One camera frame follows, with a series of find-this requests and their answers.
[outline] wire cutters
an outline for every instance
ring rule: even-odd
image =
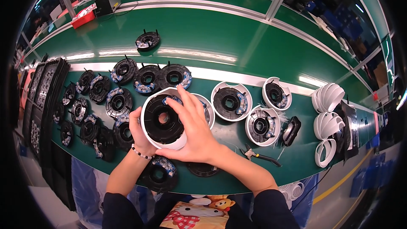
[[[247,156],[248,160],[251,161],[252,156],[254,156],[254,157],[258,157],[258,158],[260,158],[260,159],[268,160],[268,161],[272,162],[273,164],[275,164],[277,167],[281,167],[281,164],[280,164],[277,160],[275,160],[274,158],[271,158],[271,157],[268,157],[268,156],[263,156],[263,155],[254,153],[253,150],[252,150],[252,148],[251,148],[248,144],[245,144],[245,146],[246,146],[247,151],[245,152],[245,151],[242,150],[242,149],[240,149],[240,151],[241,151],[244,155]]]

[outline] beaded bracelet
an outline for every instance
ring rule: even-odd
[[[152,156],[145,156],[145,155],[142,155],[139,151],[137,151],[137,150],[135,149],[134,144],[131,145],[131,148],[134,150],[134,152],[135,152],[136,154],[138,154],[138,155],[141,156],[141,157],[144,157],[145,159],[152,159],[152,158],[154,157],[154,155],[152,155]]]

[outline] person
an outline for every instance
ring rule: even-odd
[[[185,91],[181,85],[177,89],[184,105],[170,98],[167,98],[167,103],[179,115],[184,125],[187,136],[185,146],[180,150],[157,149],[146,139],[138,123],[141,107],[131,112],[130,131],[135,140],[135,149],[127,153],[109,176],[103,201],[102,227],[104,229],[299,228],[270,172],[217,142],[205,120],[202,103],[194,95]],[[193,204],[179,201],[185,195],[164,193],[155,204],[154,216],[144,225],[126,196],[154,155],[184,162],[208,163],[235,176],[253,192],[252,221],[238,205],[229,207],[228,211],[206,206],[196,208]],[[198,226],[197,220],[201,222],[211,221],[211,219],[213,222],[210,227],[209,225]],[[222,221],[224,226],[216,226],[219,221]]]

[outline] right hand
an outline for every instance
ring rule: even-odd
[[[178,114],[184,125],[187,142],[180,150],[162,148],[155,154],[184,162],[210,163],[214,154],[220,152],[221,144],[213,137],[205,120],[201,101],[178,85],[178,93],[184,106],[167,98],[167,103]]]

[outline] left hand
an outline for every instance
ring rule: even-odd
[[[146,156],[152,156],[155,154],[157,148],[152,145],[149,140],[147,140],[146,135],[141,129],[141,125],[138,123],[138,119],[141,115],[141,107],[138,107],[136,110],[130,112],[130,121],[129,128],[131,135],[134,139],[134,146],[137,151]]]

